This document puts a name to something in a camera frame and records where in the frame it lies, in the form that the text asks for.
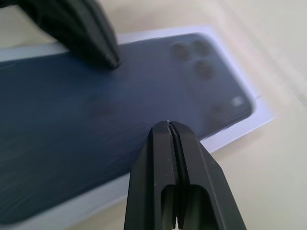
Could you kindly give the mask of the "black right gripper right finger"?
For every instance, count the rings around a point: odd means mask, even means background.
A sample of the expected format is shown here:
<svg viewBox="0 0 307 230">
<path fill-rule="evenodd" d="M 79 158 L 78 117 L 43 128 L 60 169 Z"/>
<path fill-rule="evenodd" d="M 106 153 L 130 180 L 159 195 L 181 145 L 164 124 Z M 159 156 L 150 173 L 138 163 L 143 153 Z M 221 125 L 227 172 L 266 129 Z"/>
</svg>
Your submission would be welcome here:
<svg viewBox="0 0 307 230">
<path fill-rule="evenodd" d="M 179 229 L 246 229 L 220 165 L 187 125 L 171 122 L 170 130 L 179 175 Z"/>
</svg>

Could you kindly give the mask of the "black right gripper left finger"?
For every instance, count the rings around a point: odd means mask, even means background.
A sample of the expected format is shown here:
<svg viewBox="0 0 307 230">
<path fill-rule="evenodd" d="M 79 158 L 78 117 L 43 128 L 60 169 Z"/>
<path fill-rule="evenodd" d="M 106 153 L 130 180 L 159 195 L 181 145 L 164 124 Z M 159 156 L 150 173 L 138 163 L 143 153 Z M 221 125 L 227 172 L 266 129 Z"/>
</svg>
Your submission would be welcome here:
<svg viewBox="0 0 307 230">
<path fill-rule="evenodd" d="M 177 167 L 169 122 L 154 125 L 130 172 L 127 230 L 172 230 L 176 226 Z"/>
</svg>

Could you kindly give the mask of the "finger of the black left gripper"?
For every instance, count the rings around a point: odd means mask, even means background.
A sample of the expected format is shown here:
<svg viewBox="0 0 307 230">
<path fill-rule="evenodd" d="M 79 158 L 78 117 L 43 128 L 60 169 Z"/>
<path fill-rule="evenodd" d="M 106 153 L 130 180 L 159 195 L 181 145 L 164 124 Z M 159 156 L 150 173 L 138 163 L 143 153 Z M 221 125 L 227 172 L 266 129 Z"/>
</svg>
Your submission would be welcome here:
<svg viewBox="0 0 307 230">
<path fill-rule="evenodd" d="M 121 56 L 107 16 L 95 0 L 83 0 L 82 4 L 89 60 L 97 66 L 117 68 L 121 64 Z"/>
<path fill-rule="evenodd" d="M 88 57 L 85 26 L 82 21 L 83 0 L 2 0 L 1 8 L 19 6 L 44 32 L 58 40 L 82 61 Z"/>
</svg>

